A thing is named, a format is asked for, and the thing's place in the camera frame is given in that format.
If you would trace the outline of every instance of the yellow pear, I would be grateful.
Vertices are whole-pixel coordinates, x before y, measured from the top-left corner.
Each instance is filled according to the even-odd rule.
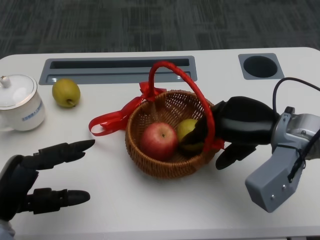
[[[56,103],[64,108],[75,107],[80,101],[78,85],[68,78],[61,78],[52,87],[52,96]]]
[[[178,124],[176,134],[178,136],[179,143],[181,143],[185,135],[187,135],[188,133],[192,132],[195,129],[197,121],[198,120],[190,118],[190,119],[185,119]],[[188,152],[197,152],[203,149],[204,143],[199,142],[196,144],[180,144],[180,147]]]

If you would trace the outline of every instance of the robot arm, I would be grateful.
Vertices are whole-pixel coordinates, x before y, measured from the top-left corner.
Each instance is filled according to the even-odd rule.
[[[304,155],[304,150],[320,129],[320,117],[295,115],[292,107],[287,107],[281,116],[275,115],[264,103],[241,96],[220,102],[211,110],[216,137],[231,143],[216,161],[218,170],[236,160],[243,160],[258,145],[271,144],[271,158],[248,176],[245,185],[254,203],[273,212],[296,191],[305,159],[320,156],[319,141]],[[207,132],[207,120],[203,117],[182,142],[204,142]]]

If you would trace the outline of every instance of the table surface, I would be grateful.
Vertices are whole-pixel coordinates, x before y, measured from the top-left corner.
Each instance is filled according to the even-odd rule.
[[[245,80],[238,55],[246,53],[275,53],[286,77],[320,86],[320,52],[305,47],[12,55],[0,60],[0,74],[24,74],[39,81],[50,58],[194,56],[196,84],[211,102],[246,96],[271,107],[278,80]],[[120,110],[141,94],[138,84],[79,87],[81,102],[72,109],[55,104],[52,86],[38,87],[46,120],[32,131],[0,133],[0,168],[12,155],[31,155],[51,145],[94,138],[88,130],[90,120]],[[156,87],[190,90],[184,82],[158,83]],[[298,114],[320,115],[319,102],[317,91],[287,82],[279,88],[277,109],[281,112],[292,106]],[[83,159],[41,171],[32,188],[85,190],[91,195],[90,201],[48,214],[17,214],[11,221],[17,239],[195,240],[320,235],[319,160],[307,162],[296,193],[275,212],[267,213],[251,201],[245,179],[271,156],[269,145],[259,146],[225,170],[216,170],[213,160],[191,176],[159,180],[135,166],[126,151],[123,131],[95,139],[96,144]]]

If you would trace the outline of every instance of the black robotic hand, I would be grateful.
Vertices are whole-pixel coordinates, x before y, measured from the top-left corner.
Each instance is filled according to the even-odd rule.
[[[62,143],[41,149],[33,156],[11,157],[0,173],[0,220],[10,221],[16,213],[25,211],[49,213],[87,202],[90,195],[81,190],[41,188],[27,194],[38,177],[37,170],[52,169],[55,165],[81,159],[85,155],[83,151],[94,144],[95,140]]]
[[[256,150],[258,145],[271,143],[273,129],[279,115],[264,103],[244,96],[235,96],[211,109],[215,122],[215,136],[231,143],[219,156],[215,165],[222,170],[236,160],[241,161]],[[208,135],[204,116],[187,134],[183,144],[204,142]]]

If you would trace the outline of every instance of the cup lid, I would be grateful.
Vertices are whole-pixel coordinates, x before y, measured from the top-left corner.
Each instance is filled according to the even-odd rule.
[[[15,109],[27,103],[37,87],[37,82],[26,75],[0,77],[0,110]]]

